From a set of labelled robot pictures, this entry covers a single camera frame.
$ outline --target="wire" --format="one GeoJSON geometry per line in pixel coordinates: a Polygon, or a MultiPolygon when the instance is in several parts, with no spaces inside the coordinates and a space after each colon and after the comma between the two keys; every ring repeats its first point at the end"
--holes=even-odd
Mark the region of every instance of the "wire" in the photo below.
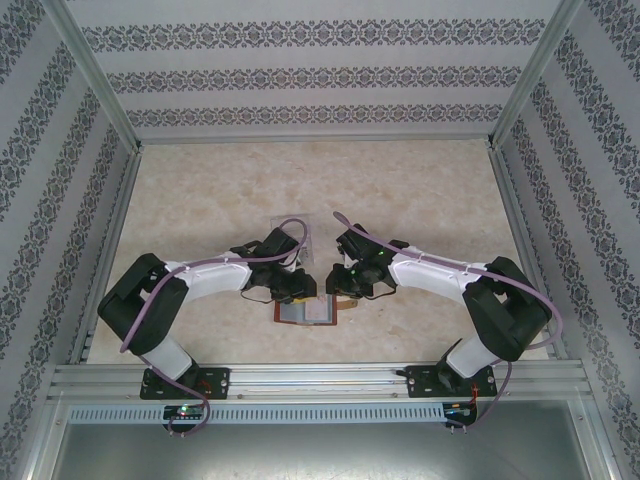
{"type": "Polygon", "coordinates": [[[140,328],[140,324],[142,324],[142,321],[144,320],[144,317],[147,315],[147,312],[149,311],[149,308],[151,308],[151,305],[153,304],[153,301],[155,300],[155,298],[160,293],[160,290],[162,290],[162,287],[164,287],[169,280],[171,280],[173,277],[175,277],[179,273],[182,273],[185,270],[188,270],[190,268],[201,267],[203,265],[215,265],[215,264],[218,264],[218,263],[266,263],[266,262],[275,262],[277,260],[282,260],[283,258],[287,258],[292,253],[295,253],[298,250],[300,250],[302,248],[302,245],[304,244],[304,242],[306,242],[306,240],[307,240],[307,234],[309,232],[309,229],[307,228],[307,224],[304,223],[299,218],[289,218],[289,219],[285,220],[284,222],[282,222],[280,224],[280,228],[284,227],[285,225],[288,225],[289,223],[299,223],[300,225],[302,225],[303,233],[302,233],[302,239],[300,240],[300,242],[298,242],[298,245],[296,245],[294,248],[292,248],[291,250],[289,250],[286,253],[282,253],[280,255],[275,255],[273,257],[263,257],[263,258],[242,258],[242,257],[232,257],[232,258],[214,257],[214,258],[208,258],[206,260],[198,260],[196,262],[187,263],[186,265],[182,265],[182,266],[176,268],[175,270],[172,270],[169,273],[167,273],[164,277],[162,277],[162,279],[158,282],[158,284],[151,291],[151,293],[149,294],[149,297],[147,298],[147,300],[144,302],[144,305],[140,309],[140,312],[138,312],[138,316],[136,317],[135,321],[133,322],[133,325],[131,326],[131,328],[129,329],[129,332],[127,333],[127,336],[124,338],[124,341],[122,342],[122,345],[120,346],[120,353],[126,352],[127,349],[129,348],[129,344],[131,343],[131,340],[133,339],[133,337],[135,336],[136,332],[138,331],[138,328],[140,328]]]}
{"type": "Polygon", "coordinates": [[[473,385],[471,385],[471,393],[472,393],[472,398],[471,398],[471,402],[469,402],[469,405],[471,405],[471,410],[475,410],[476,408],[478,408],[478,386],[474,383],[473,385]]]}
{"type": "Polygon", "coordinates": [[[555,342],[560,338],[560,335],[562,334],[562,329],[564,328],[564,321],[562,320],[562,316],[560,315],[560,312],[558,311],[556,306],[551,302],[551,300],[549,300],[547,297],[542,295],[535,288],[531,288],[529,285],[525,285],[524,283],[518,282],[517,280],[513,280],[512,278],[509,278],[509,277],[505,277],[504,275],[498,275],[497,273],[487,272],[486,270],[480,270],[479,268],[468,267],[466,265],[459,265],[457,263],[448,261],[444,258],[433,257],[425,253],[415,253],[408,250],[402,250],[352,225],[347,219],[347,217],[345,217],[340,212],[333,212],[333,216],[345,227],[347,227],[349,230],[353,230],[354,232],[358,233],[360,236],[368,240],[371,240],[372,242],[375,242],[378,245],[381,245],[391,250],[392,252],[396,252],[406,257],[414,258],[416,260],[433,263],[435,265],[440,265],[441,267],[453,268],[461,272],[469,272],[469,273],[473,273],[474,275],[481,275],[483,277],[491,278],[492,280],[503,282],[508,285],[512,285],[516,288],[519,288],[520,290],[540,300],[549,308],[549,310],[551,310],[553,317],[556,319],[557,328],[556,328],[556,331],[553,333],[553,335],[551,335],[549,338],[542,340],[541,342],[529,345],[526,348],[527,350],[534,350],[536,348],[546,347],[547,345],[555,342]]]}
{"type": "Polygon", "coordinates": [[[185,393],[188,393],[189,395],[192,395],[200,400],[202,400],[202,405],[205,409],[205,414],[202,417],[202,420],[200,421],[200,423],[198,423],[195,427],[193,427],[191,430],[189,430],[188,432],[176,432],[174,430],[171,429],[171,426],[173,425],[173,421],[176,419],[176,417],[171,417],[169,419],[169,424],[167,425],[167,430],[169,430],[169,435],[180,435],[181,437],[187,437],[189,435],[193,435],[194,433],[196,433],[198,430],[201,430],[202,428],[204,428],[204,426],[207,424],[207,422],[209,421],[209,418],[211,417],[211,404],[209,403],[209,400],[207,399],[207,397],[205,395],[202,395],[200,392],[196,392],[195,390],[190,389],[189,387],[186,387],[184,385],[182,385],[181,383],[176,382],[175,380],[173,380],[172,378],[168,377],[167,375],[165,375],[162,371],[160,371],[160,369],[154,367],[146,358],[144,358],[143,356],[140,356],[140,359],[147,364],[147,366],[151,369],[151,371],[153,373],[155,373],[156,375],[158,375],[162,380],[164,380],[165,382],[167,382],[169,385],[179,388],[180,390],[182,390],[185,393]]]}
{"type": "Polygon", "coordinates": [[[509,383],[509,380],[511,379],[511,372],[512,371],[513,371],[513,364],[511,362],[507,362],[507,374],[504,376],[504,380],[502,382],[502,385],[500,385],[500,390],[498,390],[498,393],[493,398],[493,400],[491,401],[491,403],[489,404],[487,409],[484,412],[482,412],[482,415],[474,423],[472,423],[469,426],[466,426],[465,424],[463,424],[461,422],[458,422],[457,420],[452,420],[450,418],[447,419],[447,423],[451,423],[453,425],[457,425],[458,427],[464,427],[466,430],[473,430],[474,428],[478,428],[478,425],[480,425],[482,422],[484,422],[486,420],[486,418],[489,416],[491,411],[498,404],[498,400],[500,400],[500,397],[502,397],[502,394],[506,390],[507,384],[509,383]]]}
{"type": "Polygon", "coordinates": [[[387,295],[393,295],[394,293],[396,293],[396,289],[394,288],[393,290],[391,290],[390,292],[386,292],[386,293],[381,293],[380,295],[378,295],[377,297],[367,297],[366,295],[364,296],[364,298],[366,298],[367,300],[377,300],[378,298],[381,297],[386,297],[387,295]]]}
{"type": "Polygon", "coordinates": [[[269,305],[271,302],[273,302],[273,299],[269,300],[268,302],[265,302],[264,300],[258,300],[258,299],[255,299],[255,298],[249,298],[249,297],[246,297],[246,296],[244,295],[244,292],[240,292],[240,296],[241,296],[242,298],[244,298],[245,300],[249,300],[249,301],[251,301],[251,302],[264,303],[265,305],[269,305]]]}

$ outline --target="metal plate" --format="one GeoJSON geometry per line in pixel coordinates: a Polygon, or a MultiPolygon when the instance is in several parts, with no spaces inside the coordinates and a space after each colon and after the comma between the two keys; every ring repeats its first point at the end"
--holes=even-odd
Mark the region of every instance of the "metal plate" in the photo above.
{"type": "MultiPolygon", "coordinates": [[[[209,400],[226,400],[229,392],[229,374],[228,368],[200,367],[193,390],[209,400]]],[[[167,385],[147,368],[142,377],[140,398],[142,400],[193,400],[194,397],[179,388],[167,385]]]]}
{"type": "MultiPolygon", "coordinates": [[[[404,369],[405,375],[409,398],[451,397],[451,392],[434,380],[437,378],[435,365],[412,365],[404,369]]],[[[474,385],[478,388],[478,397],[495,397],[498,391],[493,368],[485,367],[473,377],[463,380],[456,395],[471,398],[474,385]]]]}
{"type": "MultiPolygon", "coordinates": [[[[78,405],[71,407],[71,425],[159,425],[180,406],[78,405]]],[[[201,417],[180,418],[176,424],[199,423],[201,417]]],[[[446,420],[442,403],[401,402],[319,405],[212,406],[208,423],[215,425],[300,425],[351,423],[412,423],[446,420]]]]}

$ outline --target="enclosure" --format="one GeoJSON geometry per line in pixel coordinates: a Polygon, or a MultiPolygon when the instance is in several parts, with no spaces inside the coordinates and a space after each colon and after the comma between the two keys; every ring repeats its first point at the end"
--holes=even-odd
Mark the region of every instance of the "enclosure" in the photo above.
{"type": "Polygon", "coordinates": [[[0,476],[640,477],[638,7],[3,0],[0,476]],[[139,398],[107,290],[144,253],[211,257],[290,216],[322,290],[335,210],[430,254],[515,260],[561,341],[496,365],[491,417],[452,435],[460,399],[414,398],[396,372],[472,335],[463,305],[401,288],[310,327],[223,292],[171,334],[229,368],[226,399],[170,438],[182,402],[139,398]]]}

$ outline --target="decorative pattern stripe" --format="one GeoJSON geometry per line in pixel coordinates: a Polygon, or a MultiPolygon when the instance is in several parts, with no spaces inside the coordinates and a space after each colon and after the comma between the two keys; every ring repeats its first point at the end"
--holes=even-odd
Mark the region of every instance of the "decorative pattern stripe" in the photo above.
{"type": "Polygon", "coordinates": [[[95,52],[353,45],[533,45],[542,19],[321,20],[82,29],[95,52]]]}
{"type": "Polygon", "coordinates": [[[604,87],[598,83],[593,67],[589,65],[584,52],[569,31],[556,49],[555,57],[578,97],[593,133],[607,154],[620,185],[624,186],[625,195],[632,200],[631,207],[636,210],[636,218],[640,220],[638,147],[633,143],[604,87]]]}
{"type": "Polygon", "coordinates": [[[33,32],[44,18],[38,0],[14,0],[0,21],[0,85],[11,74],[33,32]]]}
{"type": "MultiPolygon", "coordinates": [[[[640,476],[640,427],[636,422],[638,415],[632,410],[631,397],[624,391],[625,384],[620,380],[620,367],[615,362],[615,355],[609,339],[602,333],[598,312],[593,306],[589,287],[585,283],[580,264],[576,260],[569,233],[560,217],[558,206],[553,198],[549,183],[540,166],[538,154],[522,118],[516,121],[511,134],[520,153],[518,161],[524,165],[542,220],[547,228],[549,241],[562,272],[562,279],[565,282],[569,299],[573,304],[573,310],[583,331],[585,345],[592,356],[591,360],[596,367],[596,374],[602,384],[602,390],[606,395],[609,409],[613,414],[613,421],[618,425],[618,436],[625,445],[625,451],[629,455],[633,472],[635,475],[640,476]]],[[[508,162],[507,171],[515,189],[516,183],[508,162]]],[[[525,210],[517,190],[516,196],[520,209],[524,214],[525,210]]],[[[533,243],[533,236],[528,225],[527,229],[533,243]]]]}
{"type": "MultiPolygon", "coordinates": [[[[73,230],[60,261],[60,269],[56,273],[51,292],[47,297],[47,306],[42,312],[43,316],[38,324],[38,332],[29,348],[29,360],[25,363],[25,371],[20,376],[19,389],[14,393],[15,400],[9,409],[9,420],[2,427],[3,433],[0,438],[0,478],[11,478],[15,459],[24,443],[27,423],[34,412],[38,390],[42,386],[45,364],[51,356],[51,350],[54,347],[58,333],[58,325],[63,320],[67,296],[80,265],[83,251],[87,246],[91,224],[107,181],[109,169],[113,164],[118,143],[118,134],[113,127],[110,127],[100,149],[80,209],[76,215],[73,230]]],[[[119,179],[118,194],[124,180],[126,167],[125,165],[119,179]]],[[[115,206],[116,201],[114,200],[96,262],[102,254],[102,248],[109,231],[115,206]]]]}
{"type": "Polygon", "coordinates": [[[62,144],[58,159],[51,171],[38,207],[29,224],[24,243],[18,250],[0,298],[0,360],[11,343],[11,332],[22,314],[26,295],[31,290],[36,271],[42,261],[62,202],[71,183],[91,127],[100,109],[98,99],[89,89],[73,120],[67,139],[62,144]]]}
{"type": "Polygon", "coordinates": [[[629,263],[622,256],[616,235],[611,232],[607,214],[591,186],[587,169],[578,150],[573,146],[567,126],[543,81],[531,92],[531,101],[542,120],[553,151],[558,156],[569,190],[582,214],[595,253],[600,258],[600,265],[604,268],[611,293],[615,295],[616,304],[622,310],[629,335],[636,340],[635,348],[640,349],[640,288],[634,283],[635,276],[629,273],[629,263]]]}
{"type": "Polygon", "coordinates": [[[75,69],[75,61],[64,43],[56,49],[56,53],[38,88],[29,99],[24,115],[13,129],[13,136],[7,142],[0,158],[0,222],[4,221],[4,213],[11,206],[11,199],[22,183],[22,176],[32,160],[36,147],[42,140],[45,127],[49,125],[53,111],[58,105],[62,93],[67,87],[71,73],[75,69]]]}
{"type": "Polygon", "coordinates": [[[587,5],[609,40],[640,82],[640,14],[629,0],[588,0],[587,5]]]}
{"type": "Polygon", "coordinates": [[[354,67],[109,74],[116,93],[290,88],[512,87],[520,67],[354,67]]]}
{"type": "Polygon", "coordinates": [[[134,127],[309,123],[493,122],[502,105],[321,105],[128,110],[134,127]]]}

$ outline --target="slotted metal strip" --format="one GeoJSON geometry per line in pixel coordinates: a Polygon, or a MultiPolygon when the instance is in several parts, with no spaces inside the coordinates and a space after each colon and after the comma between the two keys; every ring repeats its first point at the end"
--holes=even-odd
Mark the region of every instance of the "slotted metal strip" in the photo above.
{"type": "MultiPolygon", "coordinates": [[[[441,403],[324,404],[324,405],[213,405],[209,423],[233,424],[337,424],[442,422],[441,403]]],[[[75,425],[140,425],[162,423],[162,405],[83,405],[71,409],[75,425]]],[[[179,420],[177,423],[198,423],[179,420]]]]}

